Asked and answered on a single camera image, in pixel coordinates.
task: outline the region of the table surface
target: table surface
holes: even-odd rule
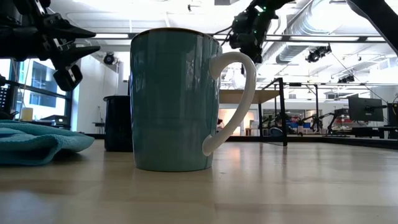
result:
[[[238,104],[241,102],[243,90],[220,90],[220,103]],[[256,90],[252,104],[265,103],[279,96],[278,90]]]
[[[380,127],[353,127],[353,129],[398,129],[398,127],[384,127],[384,126],[380,126]]]
[[[211,169],[167,173],[103,144],[0,167],[0,223],[398,223],[395,151],[226,143]]]

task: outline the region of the exposed duct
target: exposed duct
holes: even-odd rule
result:
[[[336,18],[336,13],[344,14],[348,9],[347,5],[330,4],[329,0],[313,0],[303,10],[301,15],[288,27],[284,34],[287,35],[327,35],[335,31],[343,24],[343,19]],[[289,63],[294,57],[302,53],[309,45],[289,45],[283,42],[272,44],[263,55],[264,61],[273,60],[276,52],[275,61],[277,63]]]

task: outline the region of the black container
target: black container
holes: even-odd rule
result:
[[[109,152],[132,152],[130,96],[107,96],[105,149]]]

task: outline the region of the white mug handle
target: white mug handle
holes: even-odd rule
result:
[[[227,65],[241,62],[246,69],[246,85],[244,87],[241,102],[235,114],[228,124],[216,135],[206,137],[202,144],[202,151],[205,156],[210,156],[221,144],[223,144],[238,127],[249,111],[254,94],[256,92],[256,67],[252,60],[240,52],[228,52],[210,59],[209,70],[214,80],[217,80]]]

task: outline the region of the towel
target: towel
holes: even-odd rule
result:
[[[48,164],[56,153],[80,152],[94,138],[58,128],[0,120],[0,164],[39,166]]]

